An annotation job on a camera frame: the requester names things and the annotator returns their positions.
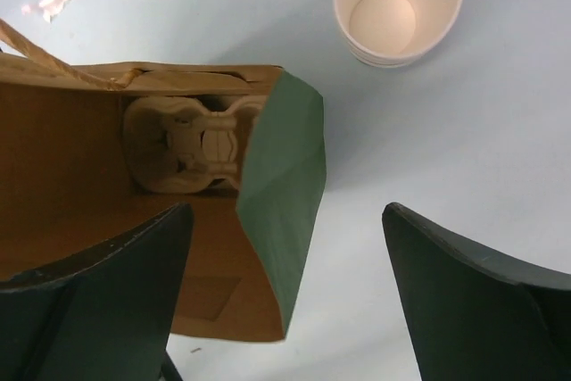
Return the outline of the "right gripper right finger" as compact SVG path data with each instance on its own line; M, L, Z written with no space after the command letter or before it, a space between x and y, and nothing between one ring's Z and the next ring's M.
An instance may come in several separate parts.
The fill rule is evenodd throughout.
M568 380L570 276L389 203L385 242L424 380Z

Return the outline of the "green paper bag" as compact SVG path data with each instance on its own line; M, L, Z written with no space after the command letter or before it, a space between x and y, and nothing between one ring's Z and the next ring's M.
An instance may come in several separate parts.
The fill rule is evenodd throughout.
M167 208L194 212L173 331L268 343L286 337L327 178L324 99L274 65L72 66L8 24L1 39L1 276L117 236ZM132 177L123 117L140 97L196 97L221 111L264 95L239 189L157 194Z

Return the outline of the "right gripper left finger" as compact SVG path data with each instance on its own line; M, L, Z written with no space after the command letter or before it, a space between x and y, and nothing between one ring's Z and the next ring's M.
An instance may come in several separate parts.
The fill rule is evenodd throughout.
M3 380L179 380L166 351L194 226L178 203L1 284Z

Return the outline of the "single brown pulp carrier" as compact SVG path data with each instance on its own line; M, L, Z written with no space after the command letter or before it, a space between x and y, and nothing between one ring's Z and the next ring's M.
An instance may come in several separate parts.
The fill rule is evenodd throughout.
M123 117L123 147L133 179L157 194L197 194L215 182L241 185L250 135L264 95L230 99L221 111L196 97L147 96Z

